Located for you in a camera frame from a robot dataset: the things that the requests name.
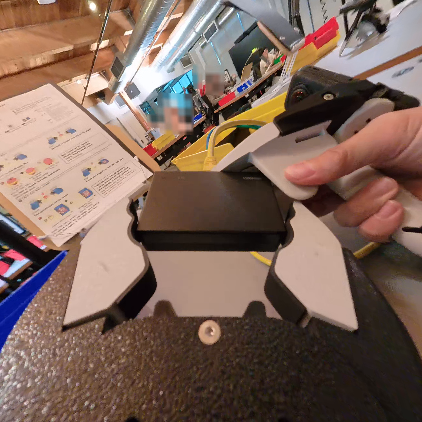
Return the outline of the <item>person's right hand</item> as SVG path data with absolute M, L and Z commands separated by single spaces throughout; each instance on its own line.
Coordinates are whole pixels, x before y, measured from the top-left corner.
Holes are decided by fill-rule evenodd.
M 323 154 L 292 166 L 284 174 L 295 185 L 318 186 L 305 200 L 316 216 L 334 213 L 342 227 L 358 228 L 370 242 L 386 243 L 404 219 L 396 200 L 399 188 L 422 198 L 421 107 L 386 113 Z M 383 176 L 344 200 L 328 183 L 370 166 Z

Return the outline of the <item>red plastic bin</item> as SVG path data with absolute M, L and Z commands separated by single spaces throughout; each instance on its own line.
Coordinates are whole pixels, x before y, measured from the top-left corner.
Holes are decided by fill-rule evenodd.
M 337 35 L 340 35 L 339 24 L 337 18 L 332 17 L 314 33 L 308 34 L 305 37 L 305 43 L 302 48 L 305 48 L 307 45 L 314 44 L 315 48 L 319 50 Z

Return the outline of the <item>large yellow plastic bin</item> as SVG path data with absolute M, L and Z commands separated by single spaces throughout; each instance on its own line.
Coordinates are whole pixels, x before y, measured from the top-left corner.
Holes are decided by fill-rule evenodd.
M 271 99 L 266 98 L 264 101 L 258 100 L 257 106 L 230 118 L 228 121 L 237 122 L 238 120 L 247 119 L 270 123 L 274 117 L 284 112 L 286 96 L 287 92 L 285 91 Z M 230 134 L 234 129 L 235 127 L 230 128 L 217 136 L 214 149 L 214 155 L 217 162 L 234 149 L 229 143 Z M 173 159 L 172 163 L 177 166 L 180 171 L 203 171 L 204 160 L 207 156 L 207 137 L 208 134 L 201 136 L 193 145 Z

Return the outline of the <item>small yellow plastic bin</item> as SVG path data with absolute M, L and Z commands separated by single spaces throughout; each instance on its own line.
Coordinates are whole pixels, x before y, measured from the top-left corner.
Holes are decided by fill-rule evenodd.
M 337 47 L 338 41 L 340 40 L 340 31 L 336 31 L 336 35 L 332 36 L 331 39 L 322 45 L 320 48 L 316 48 L 315 44 L 311 42 L 307 46 L 304 46 L 298 51 L 298 54 L 294 60 L 291 74 L 294 74 L 296 71 L 301 69 L 304 66 L 312 65 L 325 55 L 330 53 Z

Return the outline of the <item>black monitor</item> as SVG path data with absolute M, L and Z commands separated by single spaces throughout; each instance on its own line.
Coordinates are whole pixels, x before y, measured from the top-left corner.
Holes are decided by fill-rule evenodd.
M 281 54 L 257 23 L 254 23 L 235 40 L 229 55 L 240 81 L 253 77 L 255 82 L 270 70 Z

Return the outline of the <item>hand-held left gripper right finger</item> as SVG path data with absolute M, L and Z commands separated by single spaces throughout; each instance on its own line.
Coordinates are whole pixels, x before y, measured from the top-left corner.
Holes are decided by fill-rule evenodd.
M 285 321 L 312 318 L 348 331 L 358 329 L 342 246 L 302 203 L 293 202 L 286 242 L 276 251 L 264 285 L 267 300 Z

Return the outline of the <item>blue plastic bin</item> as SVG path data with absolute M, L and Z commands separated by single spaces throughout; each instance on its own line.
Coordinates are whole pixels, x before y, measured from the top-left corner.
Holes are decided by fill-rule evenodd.
M 67 251 L 61 251 L 52 261 L 41 268 L 16 291 L 0 304 L 0 348 L 6 343 L 17 321 L 35 298 L 39 290 L 50 279 L 53 272 L 66 257 Z

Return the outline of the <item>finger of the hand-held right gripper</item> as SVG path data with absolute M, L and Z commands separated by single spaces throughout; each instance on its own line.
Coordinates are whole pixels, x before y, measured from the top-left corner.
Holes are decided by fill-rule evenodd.
M 274 123 L 268 123 L 243 140 L 211 170 L 212 172 L 241 172 L 250 165 L 250 154 L 277 138 L 280 131 Z
M 288 166 L 312 159 L 336 146 L 335 138 L 326 129 L 304 129 L 278 136 L 250 154 L 250 162 L 279 190 L 293 200 L 312 198 L 317 186 L 297 186 L 286 179 Z

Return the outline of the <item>black bin divider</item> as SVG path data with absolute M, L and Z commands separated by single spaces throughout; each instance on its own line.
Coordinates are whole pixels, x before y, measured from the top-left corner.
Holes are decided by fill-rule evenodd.
M 256 132 L 256 129 L 250 129 L 248 127 L 243 127 L 243 126 L 237 127 L 230 134 L 229 143 L 235 148 L 254 132 Z

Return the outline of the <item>silver ventilation duct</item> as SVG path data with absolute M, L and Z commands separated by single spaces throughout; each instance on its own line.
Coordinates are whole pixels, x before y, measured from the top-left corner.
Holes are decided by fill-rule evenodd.
M 145 1 L 140 16 L 123 53 L 115 55 L 111 66 L 112 77 L 109 82 L 111 92 L 120 92 L 129 80 L 135 64 L 151 45 L 159 26 L 170 11 L 174 1 Z M 159 70 L 172 69 L 185 55 L 191 44 L 204 32 L 211 21 L 219 14 L 225 1 L 193 1 L 182 16 L 158 55 L 152 67 Z

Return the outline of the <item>black ethernet port block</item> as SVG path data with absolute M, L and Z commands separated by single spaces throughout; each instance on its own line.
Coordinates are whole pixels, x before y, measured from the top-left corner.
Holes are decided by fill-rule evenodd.
M 159 172 L 134 238 L 147 251 L 276 251 L 287 237 L 274 185 L 260 173 Z

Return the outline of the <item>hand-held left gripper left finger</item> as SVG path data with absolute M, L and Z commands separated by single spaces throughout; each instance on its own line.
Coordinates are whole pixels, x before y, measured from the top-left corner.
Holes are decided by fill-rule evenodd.
M 134 201 L 123 199 L 89 230 L 80 244 L 63 329 L 105 318 L 107 331 L 135 319 L 156 292 L 147 253 L 134 236 Z

